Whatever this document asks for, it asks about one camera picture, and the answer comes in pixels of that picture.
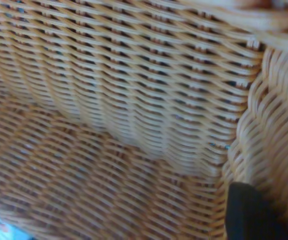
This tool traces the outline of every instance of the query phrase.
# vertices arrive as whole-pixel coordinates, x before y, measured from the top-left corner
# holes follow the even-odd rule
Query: wicker backrest
[[[221,175],[259,49],[206,6],[0,1],[0,91],[201,177]]]
[[[266,50],[228,156],[226,183],[256,186],[288,224],[288,52]]]
[[[0,217],[38,239],[222,239],[223,181],[0,93]]]

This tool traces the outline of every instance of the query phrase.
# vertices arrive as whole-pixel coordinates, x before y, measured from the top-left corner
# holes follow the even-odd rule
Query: rattan strand
[[[288,51],[288,0],[182,0],[194,8],[205,10],[232,26],[255,33],[267,45]]]
[[[191,8],[0,1],[0,91],[108,131],[180,173],[218,178],[263,53],[252,34]]]
[[[226,185],[240,181],[256,186],[288,224],[288,52],[266,51],[263,79],[251,87],[228,159]]]
[[[0,93],[0,217],[38,239],[222,239],[221,180]]]

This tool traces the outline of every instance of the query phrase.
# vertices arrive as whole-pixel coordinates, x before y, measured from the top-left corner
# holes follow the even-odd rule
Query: black object
[[[228,240],[288,240],[269,202],[245,183],[229,186],[225,224]]]

